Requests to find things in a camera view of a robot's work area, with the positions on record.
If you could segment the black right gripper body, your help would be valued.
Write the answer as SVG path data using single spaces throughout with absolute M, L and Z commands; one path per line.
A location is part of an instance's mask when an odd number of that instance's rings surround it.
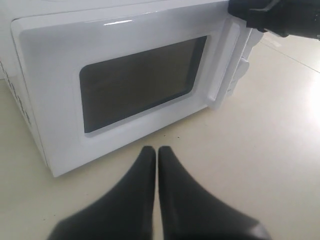
M 318 0 L 230 0 L 227 10 L 262 33 L 320 39 Z

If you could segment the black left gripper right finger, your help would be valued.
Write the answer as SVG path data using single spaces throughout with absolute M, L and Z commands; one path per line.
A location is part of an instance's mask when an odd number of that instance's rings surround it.
M 204 189 L 169 146 L 158 150 L 158 194 L 166 240 L 269 240 L 256 219 Z

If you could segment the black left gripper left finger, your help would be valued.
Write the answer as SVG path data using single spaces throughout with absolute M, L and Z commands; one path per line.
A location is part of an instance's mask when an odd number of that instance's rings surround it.
M 50 240 L 151 240 L 156 151 L 142 148 L 123 178 L 99 200 L 61 220 Z

